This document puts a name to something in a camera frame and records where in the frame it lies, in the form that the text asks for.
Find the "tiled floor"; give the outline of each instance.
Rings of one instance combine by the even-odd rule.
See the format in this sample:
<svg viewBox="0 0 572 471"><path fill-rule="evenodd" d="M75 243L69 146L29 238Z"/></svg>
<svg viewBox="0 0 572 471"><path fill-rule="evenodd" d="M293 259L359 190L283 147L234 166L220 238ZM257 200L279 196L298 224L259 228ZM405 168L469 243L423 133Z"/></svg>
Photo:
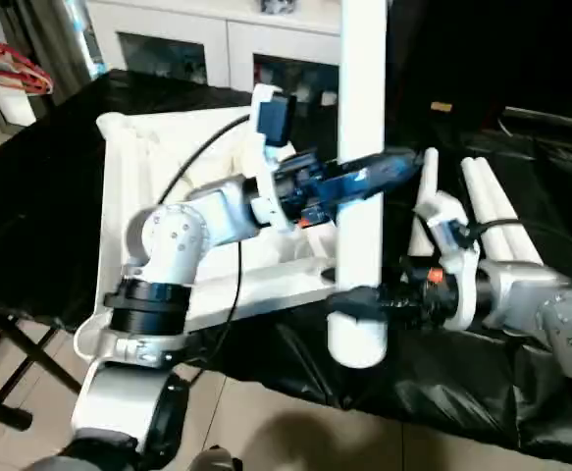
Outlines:
<svg viewBox="0 0 572 471"><path fill-rule="evenodd" d="M24 323L40 338L45 328ZM52 354L78 379L85 366L72 351L71 338L56 337ZM12 345L0 353L0 384L23 358ZM191 372L180 369L182 375ZM14 471L64 446L76 396L38 366L30 369L8 403L33 416L32 427L16 432L0 425L0 471ZM227 448L253 470L408 471L572 471L572 466L480 445L432 430L401 426L360 412L342 412L271 392L261 385L206 374L191 392L182 448L167 471L183 471L195 454L211 445Z"/></svg>

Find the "black cable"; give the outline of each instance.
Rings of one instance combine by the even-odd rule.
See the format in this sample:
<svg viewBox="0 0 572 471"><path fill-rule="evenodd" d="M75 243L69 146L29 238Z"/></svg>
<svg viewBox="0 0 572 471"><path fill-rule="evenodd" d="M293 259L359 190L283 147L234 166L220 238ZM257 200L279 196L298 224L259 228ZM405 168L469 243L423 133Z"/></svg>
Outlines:
<svg viewBox="0 0 572 471"><path fill-rule="evenodd" d="M525 219L516 219L516 218L495 219L493 221L488 221L487 223L480 223L474 225L469 229L470 232L469 237L472 238L473 240L477 240L483 233L485 233L490 228L494 228L497 226L508 226L513 224L526 226L529 229L534 229L538 232L560 237L572 244L572 236L567 233L554 229L551 226L546 226L540 223L535 223L533 221L527 221Z"/></svg>
<svg viewBox="0 0 572 471"><path fill-rule="evenodd" d="M227 320L225 321L225 327L221 331L220 335L218 336L218 340L216 341L216 346L211 351L209 357L205 360L204 366L198 370L198 373L194 375L194 377L189 381L189 386L194 386L201 376L205 373L207 366L216 358L216 355L220 352L223 344L225 343L225 338L231 329L232 320L234 319L234 313L237 309L237 302L239 301L239 292L242 285L242 242L237 243L237 287L235 288L235 298L234 303L229 310L229 315L227 316Z"/></svg>
<svg viewBox="0 0 572 471"><path fill-rule="evenodd" d="M175 185L179 182L179 180L185 174L185 172L187 171L189 166L191 164L193 164L196 161L196 159L198 157L200 157L200 155L211 144L213 144L216 140L218 140L226 132L232 130L233 128L235 128L238 125L241 125L242 123L247 122L248 119L249 119L249 115L244 115L244 116L240 116L236 120L231 121L229 124L227 124L223 128L216 131L209 139L207 139L200 147L198 147L198 149L196 149L196 151L189 156L189 158L183 163L183 165L181 165L181 167L179 168L179 170L177 171L175 176L170 180L170 182L168 183L168 186L166 187L164 192L161 194L159 201L157 201L157 204L164 204L164 201L166 200L166 198L168 197L170 192L173 190ZM227 320L225 321L225 327L223 328L220 336L218 337L218 341L216 342L216 346L214 347L214 350L211 352L211 355L209 355L209 357L207 358L205 365L203 367L201 367L201 369L198 371L198 373L196 373L196 375L189 381L190 387L194 386L196 384L196 382L198 382L198 380L203 375L203 373L205 373L205 369L207 368L207 365L209 365L209 363L216 357L216 355L220 351L220 348L222 347L223 343L225 342L225 338L227 337L227 334L229 333L229 330L231 329L231 323L232 323L232 319L234 318L235 310L237 309L237 301L239 300L239 291L241 288L241 283L242 283L242 242L238 242L237 243L237 286L235 288L234 303L231 306L231 309L229 311L229 315L227 316Z"/></svg>
<svg viewBox="0 0 572 471"><path fill-rule="evenodd" d="M212 135L200 147L198 147L198 149L196 149L196 151L189 156L189 158L183 163L183 165L181 165L181 168L179 169L177 174L170 180L170 183L168 183L168 186L166 187L164 192L161 194L161 197L159 198L159 201L157 201L157 204L164 204L164 201L166 200L166 198L168 197L168 195L170 194L172 189L175 187L175 185L179 182L179 180L185 174L185 172L187 171L189 166L194 163L194 161L200 156L200 154L202 154L205 151L205 149L207 149L207 147L209 147L216 140L218 140L220 137L222 137L223 134L232 130L236 126L247 122L248 119L249 119L249 116L244 115L244 116L240 116L236 120L231 121L229 124L227 124L226 126L221 128L220 130L216 131L216 133L214 133L214 135Z"/></svg>

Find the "black plastic sheet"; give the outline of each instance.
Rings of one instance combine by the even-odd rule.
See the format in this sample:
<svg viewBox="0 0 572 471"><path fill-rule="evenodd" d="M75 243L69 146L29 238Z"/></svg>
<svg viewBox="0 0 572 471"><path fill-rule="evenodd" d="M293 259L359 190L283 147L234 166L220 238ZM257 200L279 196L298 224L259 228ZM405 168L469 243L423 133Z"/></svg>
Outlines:
<svg viewBox="0 0 572 471"><path fill-rule="evenodd" d="M2 145L0 312L71 331L91 312L104 169L104 141L95 125L100 114L249 101L246 93L114 71ZM336 128L336 109L323 109L299 120L292 140L297 149L316 145L322 158L332 158ZM470 145L453 148L430 137L414 142L440 149L441 189L466 200L459 161ZM489 154L520 216L572 234L572 153L516 146L496 140L482 153ZM417 184L385 196L387 265L407 247ZM572 276L571 247L553 236L533 239L547 264ZM206 351L218 332L200 334ZM479 320L464 333L393 332L386 360L354 371L332 360L326 336L318 304L258 316L234 324L210 366L307 400L572 462L572 405L564 380L551 355L533 342L488 332Z"/></svg>

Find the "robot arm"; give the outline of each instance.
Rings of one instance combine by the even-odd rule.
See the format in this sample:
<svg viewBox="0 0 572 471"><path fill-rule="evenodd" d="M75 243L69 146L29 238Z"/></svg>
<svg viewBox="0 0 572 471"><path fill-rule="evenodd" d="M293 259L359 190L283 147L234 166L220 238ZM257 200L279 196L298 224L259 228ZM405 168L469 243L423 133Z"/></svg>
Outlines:
<svg viewBox="0 0 572 471"><path fill-rule="evenodd" d="M360 315L384 311L389 324L399 328L448 330L466 329L474 313L482 311L486 327L532 337L550 349L572 398L572 280L534 263L478 263L479 247L461 205L441 191L415 211L441 252L439 264L415 269L409 263L408 283L401 289L337 293L330 298L333 308ZM432 270L438 275L431 276ZM414 315L415 306L420 315ZM402 308L408 308L407 314Z"/></svg>
<svg viewBox="0 0 572 471"><path fill-rule="evenodd" d="M277 162L288 141L294 101L260 86L256 120L266 167L256 179L210 183L186 201L136 215L129 224L130 265L105 296L111 322L99 337L73 414L75 438L63 452L78 458L94 447L114 456L114 467L161 469L181 442L189 383L172 372L183 361L185 315L198 264L212 247L256 236L272 225L290 230L328 222L338 205L367 198L411 179L414 152L395 149L342 165L323 164L313 152ZM83 456L101 469L108 467Z"/></svg>

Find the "white cylinder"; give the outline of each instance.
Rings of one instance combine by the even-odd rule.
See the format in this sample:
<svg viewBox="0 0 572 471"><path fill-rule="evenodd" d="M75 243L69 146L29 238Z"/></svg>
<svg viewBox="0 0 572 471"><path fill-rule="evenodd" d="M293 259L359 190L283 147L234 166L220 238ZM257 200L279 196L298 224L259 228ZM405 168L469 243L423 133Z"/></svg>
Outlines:
<svg viewBox="0 0 572 471"><path fill-rule="evenodd" d="M489 161L484 157L475 159L482 181L488 188L491 202L499 219L517 219L517 213L508 199L507 194L499 184L499 180L489 165ZM543 265L543 259L537 248L532 243L530 236L523 226L501 226L503 234L512 250L515 260L534 262Z"/></svg>
<svg viewBox="0 0 572 471"><path fill-rule="evenodd" d="M497 219L497 213L494 210L486 184L482 181L477 164L472 158L467 157L461 165L476 219L479 223L487 223ZM488 229L482 235L482 243L491 260L513 260L512 251L501 228Z"/></svg>
<svg viewBox="0 0 572 471"><path fill-rule="evenodd" d="M338 160L348 162L384 149L387 0L342 0L339 69ZM376 287L382 278L380 194L338 210L337 289ZM328 316L328 348L344 366L368 368L386 355L384 322Z"/></svg>
<svg viewBox="0 0 572 471"><path fill-rule="evenodd" d="M423 169L421 170L421 182L416 196L416 204L421 204L426 199L433 198L439 185L439 151L430 147L425 151ZM412 236L407 254L413 257L428 257L434 253L434 247L427 238L423 225L414 218L412 222Z"/></svg>

